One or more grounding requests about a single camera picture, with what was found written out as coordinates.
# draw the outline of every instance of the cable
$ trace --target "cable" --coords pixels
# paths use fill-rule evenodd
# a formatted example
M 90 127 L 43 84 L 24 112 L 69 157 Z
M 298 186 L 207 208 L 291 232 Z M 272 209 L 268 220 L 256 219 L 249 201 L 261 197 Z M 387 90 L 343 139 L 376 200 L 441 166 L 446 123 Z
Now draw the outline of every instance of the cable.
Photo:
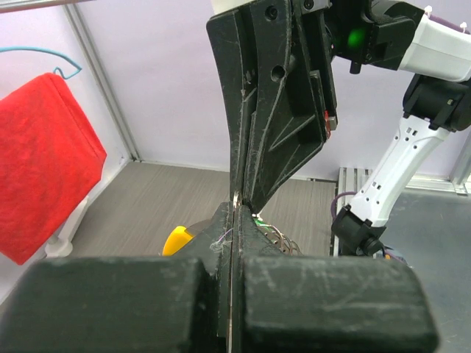
M 272 226 L 271 224 L 265 224 L 263 222 L 263 219 L 260 217 L 257 217 L 256 215 L 254 215 L 254 221 L 255 221 L 255 224 L 257 224 L 257 227 L 264 228 L 265 230 L 267 230 L 268 232 L 271 232 L 277 237 L 280 247 L 281 247 L 281 252 L 286 252 L 285 251 L 285 247 L 286 247 L 290 255 L 293 255 L 293 250 L 296 250 L 298 255 L 302 255 L 300 247 L 297 245 L 297 243 L 294 240 L 291 240 L 290 238 L 285 236 L 277 227 Z
M 330 214 L 332 215 L 332 218 L 335 218 L 337 216 L 337 212 L 336 212 L 337 201 L 342 197 L 351 196 L 351 195 L 356 195 L 356 192 L 347 191 L 346 193 L 340 193 L 333 199 L 332 203 L 330 204 Z

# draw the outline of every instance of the red towel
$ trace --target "red towel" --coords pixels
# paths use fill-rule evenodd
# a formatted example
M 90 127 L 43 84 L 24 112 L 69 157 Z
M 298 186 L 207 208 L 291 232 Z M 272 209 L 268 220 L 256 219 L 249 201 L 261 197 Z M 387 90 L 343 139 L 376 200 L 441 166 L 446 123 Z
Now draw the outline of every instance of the red towel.
M 65 81 L 44 74 L 0 101 L 0 252 L 21 265 L 101 179 L 106 152 Z

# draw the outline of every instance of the black plastic bracket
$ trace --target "black plastic bracket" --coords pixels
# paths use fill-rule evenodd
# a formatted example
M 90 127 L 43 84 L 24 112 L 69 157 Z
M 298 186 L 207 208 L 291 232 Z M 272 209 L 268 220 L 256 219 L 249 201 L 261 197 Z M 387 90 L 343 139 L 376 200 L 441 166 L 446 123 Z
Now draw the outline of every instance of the black plastic bracket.
M 415 75 L 403 100 L 406 116 L 430 120 L 430 128 L 451 132 L 471 125 L 471 80 L 448 82 Z
M 320 151 L 326 112 L 336 116 L 323 10 L 258 0 L 214 16 L 207 30 L 229 126 L 230 195 L 257 213 Z

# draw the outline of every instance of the metal frame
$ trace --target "metal frame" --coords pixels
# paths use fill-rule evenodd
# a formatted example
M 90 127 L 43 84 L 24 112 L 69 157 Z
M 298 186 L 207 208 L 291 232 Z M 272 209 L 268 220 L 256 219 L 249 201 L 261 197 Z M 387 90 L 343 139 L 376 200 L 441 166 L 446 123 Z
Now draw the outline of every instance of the metal frame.
M 0 13 L 31 10 L 40 7 L 73 4 L 90 0 L 0 0 Z
M 453 168 L 450 180 L 458 194 L 467 195 L 466 183 L 471 175 L 471 133 L 464 143 L 464 147 Z
M 116 95 L 111 87 L 108 75 L 106 74 L 102 61 L 99 58 L 90 30 L 85 23 L 78 5 L 68 4 L 63 8 L 130 157 L 133 160 L 141 161 L 141 156 L 139 155 L 134 137 L 132 136 L 129 125 L 126 122 L 121 106 L 116 99 Z

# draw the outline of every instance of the blue hanger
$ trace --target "blue hanger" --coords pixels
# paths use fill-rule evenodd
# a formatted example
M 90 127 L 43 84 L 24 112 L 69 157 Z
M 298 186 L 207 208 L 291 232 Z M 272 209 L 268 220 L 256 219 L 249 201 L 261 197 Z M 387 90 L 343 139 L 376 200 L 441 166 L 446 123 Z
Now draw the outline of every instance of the blue hanger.
M 34 46 L 8 46 L 8 47 L 0 48 L 0 53 L 5 53 L 6 51 L 16 51 L 16 50 L 38 51 L 40 53 L 52 54 L 57 57 L 62 57 L 65 61 L 67 61 L 69 64 L 71 64 L 77 69 L 77 71 L 75 71 L 72 75 L 64 76 L 62 69 L 60 67 L 56 67 L 53 72 L 55 74 L 57 74 L 58 72 L 63 79 L 70 79 L 71 77 L 74 77 L 82 70 L 82 67 L 76 62 L 74 62 L 70 57 L 54 50 L 36 48 Z

